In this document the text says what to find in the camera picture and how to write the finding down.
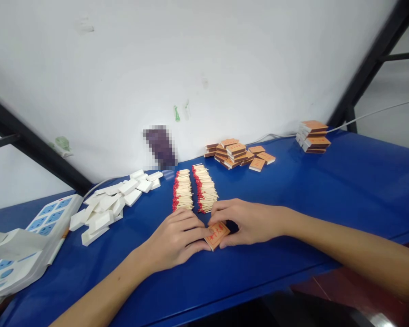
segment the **white wall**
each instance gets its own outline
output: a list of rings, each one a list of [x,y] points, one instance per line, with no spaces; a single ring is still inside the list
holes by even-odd
[[[12,145],[0,148],[0,208],[71,188]]]
[[[148,164],[148,125],[186,160],[327,121],[395,3],[1,0],[0,100],[98,182]]]
[[[409,28],[392,54],[409,52]],[[384,63],[355,107],[356,117],[409,102],[409,60]],[[357,122],[358,133],[409,148],[409,104]]]

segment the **hand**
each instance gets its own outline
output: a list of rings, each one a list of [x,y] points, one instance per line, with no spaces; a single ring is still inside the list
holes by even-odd
[[[296,213],[286,207],[269,206],[260,203],[250,203],[239,199],[215,202],[212,207],[212,217],[209,226],[232,220],[239,231],[227,235],[219,244],[220,248],[240,244],[266,242],[285,234],[288,215]]]
[[[179,208],[169,215],[138,250],[140,259],[152,274],[185,263],[194,253],[211,251],[201,240],[211,236],[213,231],[197,216],[185,208]]]

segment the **stack of matchboxes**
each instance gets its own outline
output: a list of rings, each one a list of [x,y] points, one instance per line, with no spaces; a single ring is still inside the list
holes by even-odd
[[[265,153],[261,146],[251,147],[247,151],[245,145],[237,139],[225,139],[219,144],[210,144],[205,147],[204,157],[214,156],[215,160],[225,168],[232,169],[236,166],[246,166],[260,172],[265,164],[273,163],[276,158]]]
[[[306,153],[323,154],[331,144],[325,137],[327,128],[317,120],[301,122],[295,140]]]

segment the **metal bar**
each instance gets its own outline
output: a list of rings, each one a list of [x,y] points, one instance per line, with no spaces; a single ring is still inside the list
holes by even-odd
[[[385,61],[404,60],[404,59],[409,59],[409,52],[406,52],[403,54],[390,54],[387,56],[383,56],[379,58],[379,61],[385,62]]]
[[[20,138],[20,136],[19,136],[19,135],[16,135],[16,134],[2,137],[2,138],[0,139],[0,148],[3,147],[3,146],[5,146],[5,145],[14,143],[14,142],[17,141],[19,138]]]
[[[0,136],[13,134],[20,136],[20,139],[12,144],[13,146],[71,186],[78,194],[84,195],[92,187],[85,176],[0,104]]]
[[[327,123],[328,126],[338,127],[339,122],[345,117],[345,111],[348,106],[355,106],[357,104],[383,65],[383,62],[380,62],[379,58],[390,54],[408,26],[409,0],[400,0],[374,41],[373,46],[350,82],[347,90],[344,92],[344,95]]]
[[[355,119],[356,116],[354,115],[354,107],[349,106],[345,111],[345,121],[349,122]],[[351,124],[347,125],[347,130],[352,133],[358,133],[358,128],[356,127],[356,122],[352,122]]]

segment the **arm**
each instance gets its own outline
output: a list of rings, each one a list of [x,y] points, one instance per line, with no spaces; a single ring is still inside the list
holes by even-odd
[[[185,263],[201,250],[210,251],[201,239],[212,233],[192,211],[176,210],[147,241],[50,327],[108,326],[130,294],[148,276]]]
[[[233,220],[239,226],[239,232],[221,241],[221,248],[292,236],[409,301],[409,248],[403,245],[289,208],[238,199],[214,204],[209,224],[220,220]]]

